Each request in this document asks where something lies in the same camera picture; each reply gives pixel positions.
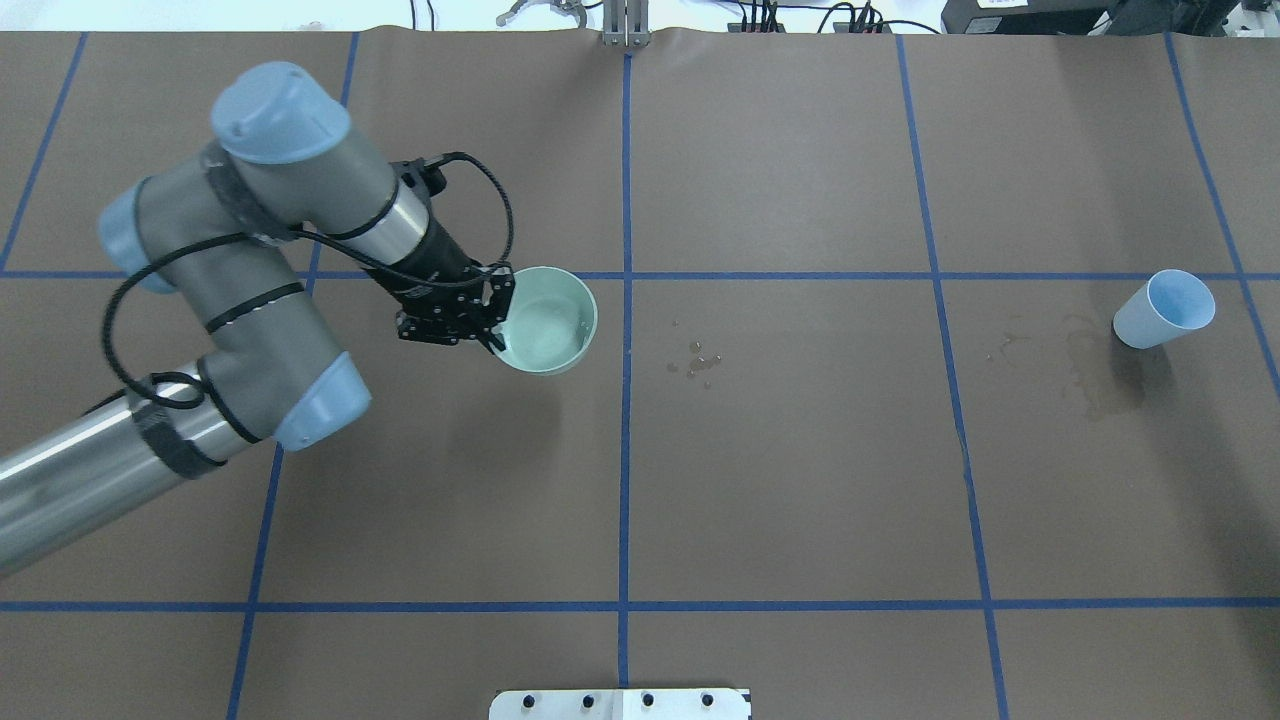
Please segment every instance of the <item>metal clamp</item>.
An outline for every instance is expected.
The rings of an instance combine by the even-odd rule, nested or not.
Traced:
[[[649,0],[604,0],[600,40],[611,47],[649,45]]]

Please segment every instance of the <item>tipped over cup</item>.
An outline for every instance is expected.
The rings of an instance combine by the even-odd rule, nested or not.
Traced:
[[[1213,319],[1213,293],[1184,270],[1160,270],[1116,311],[1111,323],[1129,347],[1147,350],[1198,331]]]

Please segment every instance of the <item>wire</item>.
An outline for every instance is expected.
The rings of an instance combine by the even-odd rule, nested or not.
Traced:
[[[924,28],[924,29],[932,32],[933,35],[942,35],[941,32],[933,29],[932,27],[929,27],[929,26],[927,26],[924,23],[918,23],[915,20],[881,20],[878,23],[872,23],[870,27],[882,28],[884,26],[913,26],[913,27]]]
[[[852,3],[836,3],[831,8],[826,8],[827,14],[823,15],[822,22],[818,23],[818,32],[822,32],[822,29],[827,27],[827,20],[831,19],[831,14],[838,10],[841,6],[849,8],[849,23],[852,24],[856,22],[855,14],[858,13],[858,8],[854,8]]]
[[[102,314],[102,331],[100,340],[102,341],[102,356],[106,359],[106,364],[111,368],[111,373],[115,374],[116,379],[124,383],[124,387],[129,388],[141,397],[155,402],[156,405],[172,407],[174,410],[191,410],[193,407],[198,407],[200,404],[205,401],[204,383],[186,373],[154,373],[151,375],[151,382],[152,384],[169,382],[174,384],[191,386],[196,391],[196,397],[192,400],[163,397],[154,389],[133,379],[133,377],[124,369],[124,365],[120,364],[120,357],[115,354],[115,343],[111,340],[111,333],[115,329],[115,315],[120,311],[120,302],[124,300],[125,293],[133,290],[134,286],[145,281],[152,273],[164,269],[170,263],[180,260],[187,255],[204,252],[205,250],[212,250],[214,247],[223,247],[224,245],[244,242],[247,240],[248,236],[237,233],[193,242],[186,247],[180,247],[173,252],[163,255],[156,261],[125,278],[125,281],[120,283],[120,287],[115,288],[115,292],[111,293],[111,299],[106,302],[106,311]]]
[[[402,273],[396,268],[392,268],[385,263],[370,258],[369,255],[365,255],[358,250],[348,247],[342,241],[334,240],[323,233],[310,232],[310,231],[294,231],[294,237],[303,237],[307,240],[312,240],[315,242],[319,242],[320,245],[324,245],[325,247],[332,247],[338,252],[342,252],[343,255],[356,260],[357,263],[361,263],[365,266],[380,270],[383,273],[387,273],[401,281],[413,283],[416,286],[425,286],[434,288],[463,288],[463,287],[471,287],[476,283],[481,283],[502,268],[511,269],[509,258],[511,258],[511,249],[516,242],[516,219],[511,209],[511,197],[507,195],[507,190],[502,187],[502,183],[498,181],[498,177],[493,174],[493,170],[485,167],[484,163],[481,163],[480,160],[477,160],[476,158],[474,158],[467,152],[445,152],[444,155],[440,155],[438,159],[433,159],[433,164],[436,168],[443,168],[444,165],[457,161],[475,165],[475,168],[480,170],[484,174],[484,177],[489,179],[490,183],[493,183],[494,190],[498,191],[498,197],[502,199],[502,208],[507,215],[507,242],[502,249],[502,256],[498,258],[498,261],[481,269],[480,273],[474,278],[468,278],[460,282],[428,281],[413,277],[408,273]],[[120,283],[120,287],[115,288],[115,292],[111,293],[111,299],[108,300],[106,302],[106,311],[102,313],[102,327],[101,327],[100,340],[102,345],[102,356],[106,359],[108,366],[111,368],[111,373],[115,375],[115,378],[122,383],[124,383],[124,387],[133,391],[138,396],[145,397],[151,402],[155,402],[156,405],[160,405],[163,407],[172,407],[174,410],[191,410],[198,407],[200,404],[205,401],[207,391],[204,382],[186,373],[177,373],[177,372],[152,373],[151,375],[148,375],[148,378],[151,380],[151,387],[157,387],[159,383],[189,386],[196,391],[196,397],[191,400],[174,400],[172,397],[164,397],[156,391],[151,389],[151,387],[147,387],[146,384],[133,379],[129,372],[124,369],[124,365],[120,363],[119,355],[115,352],[115,342],[113,340],[115,332],[115,318],[120,311],[120,304],[124,301],[124,296],[128,295],[131,290],[137,287],[138,283],[141,283],[150,275],[163,270],[164,268],[169,266],[170,264],[178,260],[182,260],[188,255],[195,255],[196,252],[204,252],[206,250],[212,250],[215,247],[234,245],[237,242],[244,242],[247,240],[248,236],[237,233],[237,234],[225,234],[221,237],[214,237],[210,240],[202,240],[200,242],[193,242],[186,247],[180,247],[178,250],[174,250],[173,252],[161,255],[154,263],[148,264],[147,266],[142,268],[141,270],[125,278],[124,282]],[[109,397],[102,404],[95,406],[93,410],[96,410],[101,405],[105,405],[106,402],[110,402],[111,400],[115,400],[115,397],[116,396]]]

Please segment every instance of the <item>cup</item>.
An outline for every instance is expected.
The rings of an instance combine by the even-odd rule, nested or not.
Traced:
[[[1184,270],[1160,270],[1124,304],[1111,322],[1116,337],[1129,347],[1146,350],[1213,319],[1213,293]]]
[[[577,275],[559,268],[516,273],[516,293],[497,328],[507,343],[498,359],[534,375],[558,375],[586,355],[595,337],[595,297]]]

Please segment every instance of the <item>blue tape line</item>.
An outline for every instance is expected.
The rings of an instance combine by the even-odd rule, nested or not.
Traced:
[[[987,625],[987,650],[991,655],[991,678],[996,691],[996,708],[1001,720],[1009,720],[1009,700],[1005,693],[1005,670],[1000,659],[1000,639],[996,632],[996,614],[991,606],[991,582],[987,575],[987,551],[982,539],[982,519],[978,515],[978,491],[973,482],[973,462],[969,456],[969,438],[964,428],[964,407],[960,404],[960,384],[956,380],[955,357],[951,351],[951,327],[947,322],[946,300],[942,295],[942,275],[938,266],[938,251],[933,237],[933,217],[929,213],[929,193],[924,183],[924,163],[920,156],[920,136],[915,124],[915,106],[911,100],[911,78],[906,65],[906,46],[902,36],[895,36],[897,45],[897,67],[902,78],[902,104],[906,110],[906,127],[911,140],[911,161],[915,165],[915,190],[920,197],[920,222],[924,224],[924,245],[929,254],[929,272],[933,274],[933,302],[938,313],[938,332],[942,338],[942,359],[947,368],[947,387],[951,391],[951,416],[955,420],[956,437],[960,439],[960,456],[964,461],[964,484],[969,500],[969,530],[973,536],[973,555],[978,566],[978,588],[986,603],[983,616]]]
[[[927,281],[933,275],[925,272],[754,272],[754,270],[708,270],[708,272],[641,272],[632,273],[637,281]]]
[[[1231,236],[1231,225],[1226,222],[1226,210],[1222,209],[1222,199],[1217,193],[1217,183],[1213,182],[1213,173],[1208,169],[1208,159],[1204,156],[1204,147],[1199,141],[1199,132],[1196,131],[1196,119],[1192,117],[1192,104],[1187,99],[1187,87],[1183,85],[1183,70],[1178,64],[1178,53],[1174,51],[1174,36],[1165,33],[1165,51],[1169,54],[1169,68],[1174,73],[1174,86],[1178,88],[1178,101],[1183,105],[1183,119],[1187,120],[1187,133],[1192,138],[1192,147],[1196,149],[1196,160],[1201,165],[1201,174],[1204,176],[1204,186],[1208,188],[1210,200],[1213,201],[1213,213],[1217,215],[1217,225],[1222,231],[1222,240],[1226,242],[1226,252],[1231,256],[1231,265],[1235,268],[1235,277],[1240,281],[1240,293],[1244,296],[1244,306],[1249,310],[1249,320],[1253,322],[1253,332],[1258,336],[1258,346],[1262,348],[1262,360],[1271,374],[1271,388],[1276,397],[1280,397],[1280,372],[1276,370],[1276,360],[1271,355],[1271,343],[1267,341],[1267,332],[1262,327],[1262,316],[1253,304],[1253,292],[1249,282],[1244,277],[1244,263],[1240,261],[1240,251],[1235,247],[1235,237]]]
[[[1160,610],[1176,607],[1280,607],[1280,597],[1074,597],[996,600],[996,610]]]
[[[612,270],[573,270],[573,274],[584,281],[623,281],[626,273]],[[945,281],[1144,281],[1156,274],[1149,273],[986,273],[986,272],[955,272],[945,270],[938,277]],[[1236,281],[1236,273],[1196,273],[1204,281]],[[932,281],[933,273],[922,272],[768,272],[768,270],[724,270],[724,272],[635,272],[632,281],[639,282],[707,282],[707,281]],[[1251,282],[1280,281],[1280,273],[1244,273]],[[367,281],[361,270],[305,270],[298,273],[298,278],[316,281]],[[0,279],[41,279],[41,281],[78,281],[78,279],[124,279],[124,273],[119,270],[0,270]]]
[[[617,602],[260,602],[259,612],[617,612]]]
[[[622,56],[622,428],[618,483],[618,687],[630,684],[631,598],[631,54]]]
[[[904,612],[983,610],[980,600],[780,600],[632,602],[634,612]]]
[[[262,568],[266,565],[266,544],[271,537],[271,519],[275,515],[275,495],[280,484],[280,469],[284,465],[284,448],[275,445],[271,459],[271,479],[266,486],[266,502],[262,505],[262,523],[257,530],[257,550],[253,552],[253,575],[248,584],[248,602],[244,607],[244,623],[241,625],[239,651],[236,653],[236,674],[232,675],[230,697],[227,701],[227,719],[234,720],[239,714],[241,691],[244,687],[244,671],[248,669],[248,651],[253,642],[253,621],[257,615],[257,598],[262,589]]]
[[[63,87],[58,91],[54,111],[50,113],[49,123],[45,126],[45,136],[40,138],[40,147],[36,149],[36,159],[32,160],[31,172],[27,173],[27,184],[22,187],[18,208],[13,213],[13,222],[9,223],[9,234],[4,238],[4,249],[0,249],[0,270],[9,261],[9,254],[13,252],[13,243],[18,240],[18,231],[22,228],[22,217],[27,213],[27,202],[31,201],[31,193],[36,190],[40,167],[45,164],[45,152],[49,151],[49,143],[54,138],[54,128],[58,127],[58,118],[61,117],[67,96],[70,94],[72,81],[76,79],[76,68],[79,67],[81,56],[84,55],[86,42],[88,42],[88,33],[82,32],[79,41],[76,42],[76,53],[72,55],[72,63],[67,67],[67,77],[63,78]]]
[[[29,281],[122,281],[124,273],[119,270],[4,270],[0,272],[4,279],[29,279]]]
[[[256,614],[616,614],[613,601],[259,602]],[[246,602],[0,601],[0,612],[244,612]],[[1060,597],[992,600],[671,600],[631,601],[628,612],[1001,612],[1011,610],[1280,609],[1280,597]]]
[[[347,73],[342,78],[342,97],[338,99],[342,106],[347,106],[351,100],[351,78],[356,74],[356,53],[360,50],[360,32],[351,33],[351,46],[347,49]]]
[[[18,600],[0,601],[0,612],[244,612],[243,602],[146,602]]]

